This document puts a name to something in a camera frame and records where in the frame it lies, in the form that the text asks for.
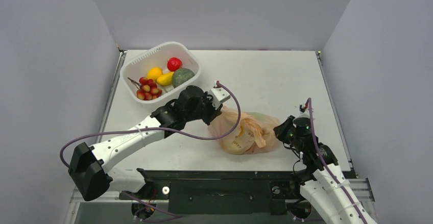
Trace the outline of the translucent orange plastic bag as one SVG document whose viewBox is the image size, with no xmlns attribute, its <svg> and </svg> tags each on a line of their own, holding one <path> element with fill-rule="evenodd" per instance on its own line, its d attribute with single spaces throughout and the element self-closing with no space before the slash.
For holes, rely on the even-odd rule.
<svg viewBox="0 0 433 224">
<path fill-rule="evenodd" d="M 208 131 L 213 137 L 221 136 L 235 126 L 237 117 L 236 109 L 224 106 L 222 114 L 208 126 Z M 280 124 L 277 118 L 266 114 L 242 112 L 235 130 L 217 142 L 222 150 L 233 155 L 267 153 L 279 143 L 274 128 Z"/>
</svg>

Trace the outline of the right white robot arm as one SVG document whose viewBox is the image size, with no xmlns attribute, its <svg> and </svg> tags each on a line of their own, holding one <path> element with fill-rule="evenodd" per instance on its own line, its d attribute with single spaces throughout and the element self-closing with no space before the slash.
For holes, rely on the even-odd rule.
<svg viewBox="0 0 433 224">
<path fill-rule="evenodd" d="M 274 133 L 306 167 L 289 181 L 291 195 L 307 200 L 326 223 L 376 222 L 351 189 L 330 147 L 319 142 L 310 118 L 291 115 Z"/>
</svg>

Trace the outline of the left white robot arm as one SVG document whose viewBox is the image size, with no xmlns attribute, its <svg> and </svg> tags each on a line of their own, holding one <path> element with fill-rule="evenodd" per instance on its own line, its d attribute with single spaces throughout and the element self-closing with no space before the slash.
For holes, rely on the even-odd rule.
<svg viewBox="0 0 433 224">
<path fill-rule="evenodd" d="M 152 192 L 151 182 L 137 169 L 124 170 L 116 165 L 141 148 L 183 130 L 190 121 L 201 120 L 209 125 L 230 98 L 222 87 L 203 91 L 198 86 L 187 86 L 178 98 L 157 108 L 127 132 L 94 145 L 78 144 L 68 173 L 85 201 L 95 200 L 107 191 L 123 190 L 147 198 Z"/>
</svg>

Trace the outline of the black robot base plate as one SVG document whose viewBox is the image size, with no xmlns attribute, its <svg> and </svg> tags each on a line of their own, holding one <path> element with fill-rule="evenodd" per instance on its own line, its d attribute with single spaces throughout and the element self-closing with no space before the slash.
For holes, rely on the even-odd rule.
<svg viewBox="0 0 433 224">
<path fill-rule="evenodd" d="M 301 198 L 300 187 L 314 179 L 300 171 L 138 170 L 145 185 L 130 194 L 141 200 L 168 201 L 170 212 L 192 214 L 284 215 L 287 201 Z"/>
</svg>

